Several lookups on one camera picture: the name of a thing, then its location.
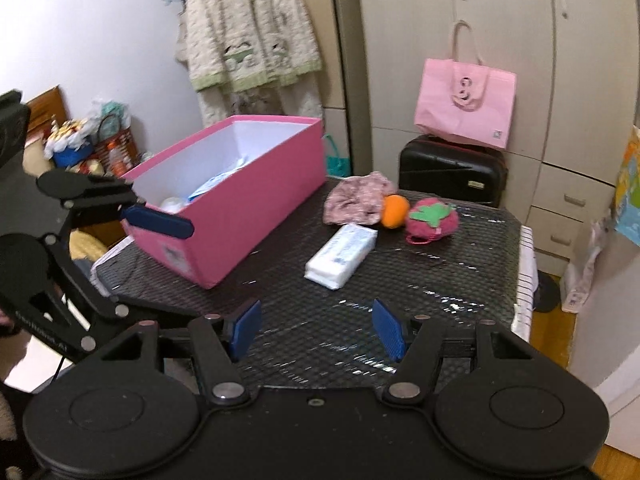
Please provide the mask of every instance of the black suitcase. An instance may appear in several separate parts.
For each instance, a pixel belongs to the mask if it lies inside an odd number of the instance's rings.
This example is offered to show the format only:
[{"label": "black suitcase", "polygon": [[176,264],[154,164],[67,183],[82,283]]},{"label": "black suitcase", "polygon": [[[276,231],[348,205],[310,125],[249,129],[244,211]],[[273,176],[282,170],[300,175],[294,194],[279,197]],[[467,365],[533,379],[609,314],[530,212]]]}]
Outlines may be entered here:
[{"label": "black suitcase", "polygon": [[498,207],[507,184],[502,152],[422,135],[400,153],[399,187]]}]

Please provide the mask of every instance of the teal bag handle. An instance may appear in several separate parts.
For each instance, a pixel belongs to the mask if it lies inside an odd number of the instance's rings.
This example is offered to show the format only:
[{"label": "teal bag handle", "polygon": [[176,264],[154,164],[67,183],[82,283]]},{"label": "teal bag handle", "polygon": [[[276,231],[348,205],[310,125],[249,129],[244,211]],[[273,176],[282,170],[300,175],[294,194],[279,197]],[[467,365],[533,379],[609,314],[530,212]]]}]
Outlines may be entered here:
[{"label": "teal bag handle", "polygon": [[340,177],[351,176],[351,161],[348,158],[340,158],[340,152],[334,138],[330,134],[324,134],[322,138],[328,140],[334,150],[333,156],[325,156],[326,174]]}]

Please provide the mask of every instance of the white wall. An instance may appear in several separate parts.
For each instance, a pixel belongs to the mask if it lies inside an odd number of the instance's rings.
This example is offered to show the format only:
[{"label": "white wall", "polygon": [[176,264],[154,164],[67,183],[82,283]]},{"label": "white wall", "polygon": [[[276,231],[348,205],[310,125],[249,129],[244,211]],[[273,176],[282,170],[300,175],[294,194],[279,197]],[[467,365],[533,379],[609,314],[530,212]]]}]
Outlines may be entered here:
[{"label": "white wall", "polygon": [[174,60],[178,3],[0,0],[0,92],[28,100],[60,85],[72,117],[95,97],[128,103],[141,148],[158,152],[202,127],[186,69]]}]

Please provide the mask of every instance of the textured black tablecloth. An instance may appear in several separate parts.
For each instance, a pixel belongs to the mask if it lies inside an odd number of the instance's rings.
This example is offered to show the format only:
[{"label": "textured black tablecloth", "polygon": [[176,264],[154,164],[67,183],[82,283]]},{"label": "textured black tablecloth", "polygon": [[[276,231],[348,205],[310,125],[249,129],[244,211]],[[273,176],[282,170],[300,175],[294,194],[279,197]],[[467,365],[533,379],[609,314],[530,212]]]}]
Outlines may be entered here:
[{"label": "textured black tablecloth", "polygon": [[[520,223],[506,210],[454,203],[459,230],[425,246],[403,230],[381,228],[375,249],[336,291],[304,278],[305,264],[338,230],[322,224],[328,182],[296,209],[218,286],[203,290],[131,244],[97,267],[113,292],[224,314],[247,298],[262,301],[262,331],[239,364],[251,386],[378,386],[395,371],[371,323],[375,298],[451,326],[514,316]],[[402,192],[412,203],[421,193]],[[447,360],[440,382],[465,371]]]}]

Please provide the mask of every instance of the open storage box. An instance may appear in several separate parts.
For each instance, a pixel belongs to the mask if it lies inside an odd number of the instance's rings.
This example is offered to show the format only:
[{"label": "open storage box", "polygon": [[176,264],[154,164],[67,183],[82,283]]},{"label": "open storage box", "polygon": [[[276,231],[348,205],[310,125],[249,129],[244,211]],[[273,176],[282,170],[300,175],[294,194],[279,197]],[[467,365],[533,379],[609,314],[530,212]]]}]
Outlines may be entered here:
[{"label": "open storage box", "polygon": [[179,213],[194,225],[190,238],[180,240],[123,222],[125,230],[158,262],[204,288],[215,286],[324,182],[322,121],[233,116],[124,176],[147,205],[158,208],[168,197],[187,198],[243,157],[244,167]]}]

